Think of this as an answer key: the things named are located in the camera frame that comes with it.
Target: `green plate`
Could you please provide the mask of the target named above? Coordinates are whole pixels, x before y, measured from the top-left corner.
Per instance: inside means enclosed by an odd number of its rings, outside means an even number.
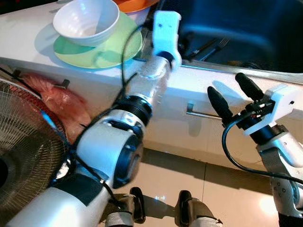
[[[73,66],[87,69],[102,69],[121,64],[123,46],[137,24],[125,13],[120,12],[116,31],[97,47],[76,45],[62,36],[53,44],[56,56]],[[134,57],[140,50],[142,36],[137,32],[127,45],[125,60]]]

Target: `plate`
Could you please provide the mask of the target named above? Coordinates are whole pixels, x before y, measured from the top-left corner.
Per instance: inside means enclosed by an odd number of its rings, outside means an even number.
[[[156,4],[159,0],[114,0],[120,11],[133,13]]]
[[[55,55],[70,65],[86,69],[103,69],[121,64],[123,46],[137,24],[125,13],[120,12],[116,31],[97,47],[76,45],[62,36],[54,44]],[[127,45],[125,61],[133,58],[142,45],[142,35],[137,32]]]

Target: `electric fan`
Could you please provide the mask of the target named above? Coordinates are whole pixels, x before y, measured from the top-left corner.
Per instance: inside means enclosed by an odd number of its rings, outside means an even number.
[[[64,133],[38,96],[0,79],[0,226],[47,188],[67,151],[41,110]]]

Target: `white cabinet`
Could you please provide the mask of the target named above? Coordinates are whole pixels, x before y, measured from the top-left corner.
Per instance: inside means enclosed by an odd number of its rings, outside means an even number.
[[[69,89],[87,100],[91,116],[96,116],[109,107],[120,89],[118,77],[109,78],[94,74],[89,77],[87,74],[70,76],[42,74],[59,82],[63,79],[70,80]],[[234,114],[248,103],[247,100],[241,99],[236,101],[237,99],[228,98],[228,100]],[[204,93],[169,87],[147,127],[144,146],[203,162],[234,167],[225,157],[221,146],[223,132],[221,121],[186,114],[188,103],[194,104],[195,111],[214,114]],[[281,120],[281,123],[300,142],[303,141],[302,119],[302,112],[295,110],[294,114]],[[242,130],[237,127],[231,129],[227,142],[232,155],[242,164],[253,168],[264,168],[255,149],[256,144],[250,137],[244,137]]]

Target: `bowl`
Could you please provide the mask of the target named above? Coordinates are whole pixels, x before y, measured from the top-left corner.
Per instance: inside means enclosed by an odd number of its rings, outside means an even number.
[[[55,30],[82,46],[97,46],[115,31],[119,8],[112,0],[74,0],[53,18]]]

